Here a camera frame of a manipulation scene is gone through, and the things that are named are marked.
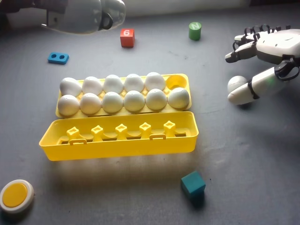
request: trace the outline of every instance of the green block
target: green block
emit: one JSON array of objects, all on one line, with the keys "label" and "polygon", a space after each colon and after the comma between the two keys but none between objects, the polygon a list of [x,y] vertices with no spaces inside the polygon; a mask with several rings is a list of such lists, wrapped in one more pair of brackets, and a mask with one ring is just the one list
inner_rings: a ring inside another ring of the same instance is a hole
[{"label": "green block", "polygon": [[191,22],[189,24],[188,37],[194,41],[200,40],[201,37],[201,23]]},{"label": "green block", "polygon": [[197,171],[181,178],[181,187],[189,199],[195,198],[203,193],[205,182]]}]

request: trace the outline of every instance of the green cylinder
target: green cylinder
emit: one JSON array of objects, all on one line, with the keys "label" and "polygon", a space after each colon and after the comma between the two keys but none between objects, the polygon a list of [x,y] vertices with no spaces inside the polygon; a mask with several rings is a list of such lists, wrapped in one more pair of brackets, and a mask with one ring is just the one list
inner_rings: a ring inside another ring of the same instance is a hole
[{"label": "green cylinder", "polygon": [[191,22],[189,24],[188,37],[194,41],[200,40],[201,37],[201,23]]}]

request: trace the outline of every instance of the number 6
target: number 6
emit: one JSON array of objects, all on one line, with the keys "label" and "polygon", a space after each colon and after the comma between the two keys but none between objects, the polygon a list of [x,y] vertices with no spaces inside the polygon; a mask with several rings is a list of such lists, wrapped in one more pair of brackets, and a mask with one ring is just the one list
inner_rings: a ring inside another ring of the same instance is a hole
[{"label": "number 6", "polygon": [[124,35],[128,36],[129,35],[129,30],[124,30]]}]

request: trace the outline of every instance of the yellow button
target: yellow button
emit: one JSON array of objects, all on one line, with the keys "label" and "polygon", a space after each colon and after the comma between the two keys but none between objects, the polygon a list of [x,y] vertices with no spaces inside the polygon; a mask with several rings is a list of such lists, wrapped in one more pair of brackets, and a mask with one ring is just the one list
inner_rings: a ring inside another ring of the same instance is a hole
[{"label": "yellow button", "polygon": [[27,188],[22,183],[10,185],[3,193],[3,203],[6,207],[13,208],[20,205],[27,196]]}]

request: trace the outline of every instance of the white wall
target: white wall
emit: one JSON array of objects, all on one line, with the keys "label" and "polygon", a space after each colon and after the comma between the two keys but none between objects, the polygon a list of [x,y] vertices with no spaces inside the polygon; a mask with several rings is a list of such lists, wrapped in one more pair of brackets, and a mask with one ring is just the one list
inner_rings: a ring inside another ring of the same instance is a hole
[{"label": "white wall", "polygon": [[[238,8],[249,5],[250,0],[123,0],[126,14],[130,16],[158,15],[193,12],[215,8]],[[46,11],[26,8],[18,13],[8,14],[13,28],[39,26],[46,21]]]}]

